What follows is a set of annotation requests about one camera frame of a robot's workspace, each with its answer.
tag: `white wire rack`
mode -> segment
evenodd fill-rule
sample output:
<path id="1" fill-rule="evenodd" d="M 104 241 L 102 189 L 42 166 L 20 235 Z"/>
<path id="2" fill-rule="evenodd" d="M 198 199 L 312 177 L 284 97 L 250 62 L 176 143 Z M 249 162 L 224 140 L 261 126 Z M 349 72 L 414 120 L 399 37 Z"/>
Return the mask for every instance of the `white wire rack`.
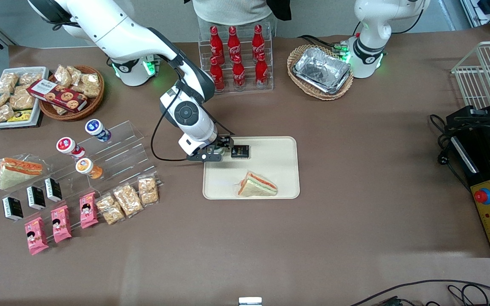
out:
<path id="1" fill-rule="evenodd" d="M 466 105 L 490 105 L 490 41 L 479 43 L 453 69 Z"/>

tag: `white sweater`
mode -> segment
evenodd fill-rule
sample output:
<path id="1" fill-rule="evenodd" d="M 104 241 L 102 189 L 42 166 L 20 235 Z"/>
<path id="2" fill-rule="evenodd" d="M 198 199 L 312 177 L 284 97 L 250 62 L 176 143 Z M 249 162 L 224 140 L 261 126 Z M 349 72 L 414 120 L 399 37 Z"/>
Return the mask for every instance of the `white sweater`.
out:
<path id="1" fill-rule="evenodd" d="M 272 13 L 266 0 L 192 0 L 198 17 L 210 23 L 239 26 Z"/>

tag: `red glass bottle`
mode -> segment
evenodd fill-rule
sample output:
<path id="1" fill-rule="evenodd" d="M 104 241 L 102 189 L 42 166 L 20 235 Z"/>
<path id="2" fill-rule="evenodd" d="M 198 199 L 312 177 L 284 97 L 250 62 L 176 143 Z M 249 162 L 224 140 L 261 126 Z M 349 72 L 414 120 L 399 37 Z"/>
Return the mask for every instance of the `red glass bottle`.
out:
<path id="1" fill-rule="evenodd" d="M 255 67 L 256 72 L 256 87 L 260 89 L 266 88 L 268 85 L 268 65 L 266 64 L 266 54 L 262 52 L 258 54 L 258 62 Z"/>
<path id="2" fill-rule="evenodd" d="M 243 91 L 245 89 L 245 67 L 241 64 L 241 55 L 235 55 L 232 60 L 235 60 L 232 74 L 234 75 L 234 89 Z"/>
<path id="3" fill-rule="evenodd" d="M 224 50 L 222 47 L 222 40 L 218 36 L 218 29 L 216 26 L 211 26 L 211 53 L 217 58 L 219 65 L 224 64 Z"/>
<path id="4" fill-rule="evenodd" d="M 220 68 L 216 56 L 211 57 L 211 68 L 209 69 L 209 72 L 214 81 L 214 91 L 217 93 L 224 91 L 224 77 L 222 74 L 222 68 Z"/>
<path id="5" fill-rule="evenodd" d="M 237 30 L 233 25 L 228 28 L 230 37 L 228 38 L 228 53 L 230 54 L 230 60 L 235 63 L 235 56 L 241 57 L 241 42 L 237 38 Z"/>
<path id="6" fill-rule="evenodd" d="M 264 37 L 262 36 L 262 25 L 254 26 L 253 36 L 253 61 L 257 61 L 259 54 L 264 53 Z"/>

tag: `foil container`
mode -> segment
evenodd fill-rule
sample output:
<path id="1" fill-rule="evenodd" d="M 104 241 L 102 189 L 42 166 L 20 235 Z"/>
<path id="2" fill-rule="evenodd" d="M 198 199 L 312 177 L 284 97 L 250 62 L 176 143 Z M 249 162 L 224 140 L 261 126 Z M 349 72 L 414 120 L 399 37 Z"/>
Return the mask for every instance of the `foil container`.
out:
<path id="1" fill-rule="evenodd" d="M 333 95 L 349 78 L 350 65 L 319 48 L 309 48 L 296 62 L 292 72 L 324 93 Z"/>

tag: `wicker basket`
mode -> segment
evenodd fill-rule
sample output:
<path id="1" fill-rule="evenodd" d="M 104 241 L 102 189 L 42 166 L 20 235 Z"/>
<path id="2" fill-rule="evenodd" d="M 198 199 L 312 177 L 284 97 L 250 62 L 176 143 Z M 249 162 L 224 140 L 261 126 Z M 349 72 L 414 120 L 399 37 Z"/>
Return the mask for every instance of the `wicker basket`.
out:
<path id="1" fill-rule="evenodd" d="M 341 97 L 342 95 L 344 95 L 349 90 L 349 87 L 353 83 L 353 74 L 352 73 L 349 75 L 348 79 L 345 81 L 343 86 L 340 88 L 340 90 L 335 95 L 329 95 L 327 93 L 324 93 L 323 91 L 321 91 L 317 87 L 314 87 L 313 85 L 307 83 L 306 81 L 304 81 L 300 78 L 297 78 L 292 73 L 292 67 L 294 66 L 294 64 L 296 64 L 296 62 L 298 62 L 298 60 L 300 60 L 300 58 L 304 54 L 305 50 L 307 50 L 308 48 L 313 48 L 313 47 L 317 47 L 317 48 L 323 50 L 329 56 L 336 57 L 336 54 L 334 52 L 332 52 L 332 51 L 330 51 L 324 47 L 319 47 L 319 46 L 315 46 L 315 45 L 300 46 L 300 47 L 294 49 L 294 51 L 291 52 L 290 56 L 288 56 L 288 60 L 286 60 L 286 67 L 287 67 L 288 76 L 290 76 L 292 81 L 294 81 L 294 83 L 296 83 L 296 85 L 298 85 L 298 87 L 300 87 L 300 89 L 302 89 L 302 91 L 304 91 L 306 94 L 310 95 L 311 97 L 315 97 L 315 98 L 321 99 L 323 101 L 331 101 L 333 99 L 337 99 L 337 98 Z"/>
<path id="2" fill-rule="evenodd" d="M 54 107 L 52 107 L 52 104 L 46 101 L 39 100 L 39 106 L 41 107 L 41 110 L 45 115 L 49 116 L 50 118 L 56 120 L 62 120 L 62 121 L 81 120 L 83 118 L 90 116 L 100 106 L 101 100 L 103 100 L 103 92 L 105 91 L 105 82 L 103 81 L 103 76 L 101 76 L 101 73 L 99 71 L 89 66 L 75 66 L 75 68 L 84 74 L 97 74 L 101 86 L 100 95 L 98 95 L 95 98 L 89 98 L 87 106 L 80 112 L 78 113 L 67 112 L 61 116 L 58 115 Z M 49 77 L 48 80 L 51 82 L 56 81 L 54 75 Z"/>

